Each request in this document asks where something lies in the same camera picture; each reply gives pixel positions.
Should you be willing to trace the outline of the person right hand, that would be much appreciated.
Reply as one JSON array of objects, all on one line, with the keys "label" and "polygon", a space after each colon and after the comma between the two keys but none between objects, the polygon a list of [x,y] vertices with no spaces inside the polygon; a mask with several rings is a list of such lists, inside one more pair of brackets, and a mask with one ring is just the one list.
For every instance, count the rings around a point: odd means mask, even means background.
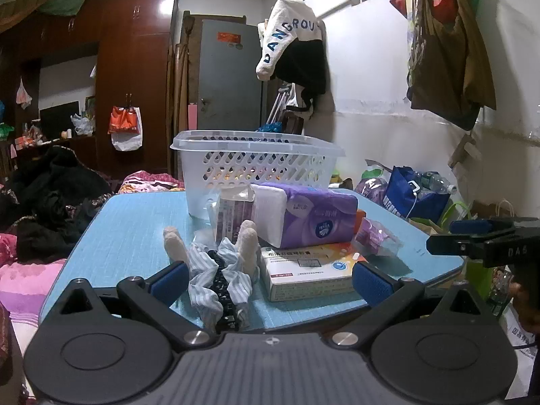
[{"label": "person right hand", "polygon": [[529,293],[518,282],[510,285],[510,296],[513,299],[513,308],[517,313],[518,321],[523,330],[532,333],[540,333],[540,313],[529,301]]}]

